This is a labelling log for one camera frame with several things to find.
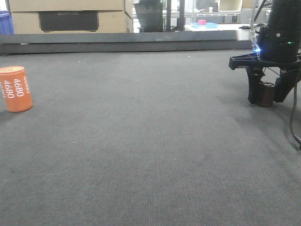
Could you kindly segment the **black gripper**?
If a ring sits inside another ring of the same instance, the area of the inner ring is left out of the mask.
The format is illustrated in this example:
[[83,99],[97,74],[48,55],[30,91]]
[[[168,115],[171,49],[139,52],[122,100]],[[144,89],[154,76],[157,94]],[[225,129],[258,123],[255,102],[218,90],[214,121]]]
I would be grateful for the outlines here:
[[[292,63],[296,61],[300,43],[300,31],[278,31],[263,26],[260,28],[258,35],[260,58],[276,63]],[[258,104],[261,79],[265,76],[265,73],[262,67],[248,67],[246,72],[249,85],[248,101],[251,104]],[[274,101],[276,103],[284,102],[287,95],[300,80],[300,68],[292,70],[281,69],[280,76],[275,83]]]

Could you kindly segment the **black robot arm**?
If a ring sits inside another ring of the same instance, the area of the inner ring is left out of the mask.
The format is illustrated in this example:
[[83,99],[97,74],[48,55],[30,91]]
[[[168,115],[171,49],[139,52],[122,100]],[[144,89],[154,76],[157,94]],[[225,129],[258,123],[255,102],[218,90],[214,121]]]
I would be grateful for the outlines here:
[[[272,3],[267,25],[255,35],[255,19],[250,22],[255,64],[247,67],[249,82],[248,100],[251,104],[271,106],[282,103],[300,81],[301,61],[298,50],[301,43],[301,2],[275,0]],[[263,82],[264,69],[270,63],[280,69],[274,84]]]

